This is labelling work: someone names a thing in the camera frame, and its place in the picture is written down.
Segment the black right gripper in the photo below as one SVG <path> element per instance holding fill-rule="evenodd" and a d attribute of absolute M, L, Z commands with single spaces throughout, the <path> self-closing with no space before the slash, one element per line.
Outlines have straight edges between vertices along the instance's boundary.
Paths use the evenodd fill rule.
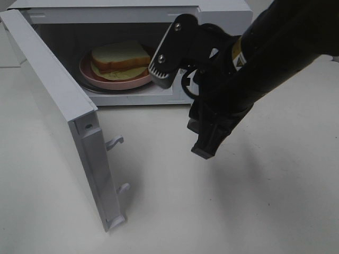
<path fill-rule="evenodd" d="M 219 146 L 251 109 L 230 113 L 224 88 L 236 73 L 231 36 L 213 24 L 198 25 L 191 14 L 179 15 L 168 27 L 148 66 L 152 81 L 163 89 L 172 86 L 181 66 L 187 72 L 182 88 L 194 100 L 188 129 L 198 135 L 191 151 L 203 159 L 215 156 Z"/>

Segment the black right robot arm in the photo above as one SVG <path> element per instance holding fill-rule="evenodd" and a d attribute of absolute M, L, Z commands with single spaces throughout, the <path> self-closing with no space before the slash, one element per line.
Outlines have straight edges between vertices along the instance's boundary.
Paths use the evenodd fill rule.
<path fill-rule="evenodd" d="M 179 15 L 148 71 L 167 89 L 185 70 L 192 152 L 209 159 L 256 101 L 321 55 L 338 56 L 338 1 L 274 1 L 240 36 Z"/>

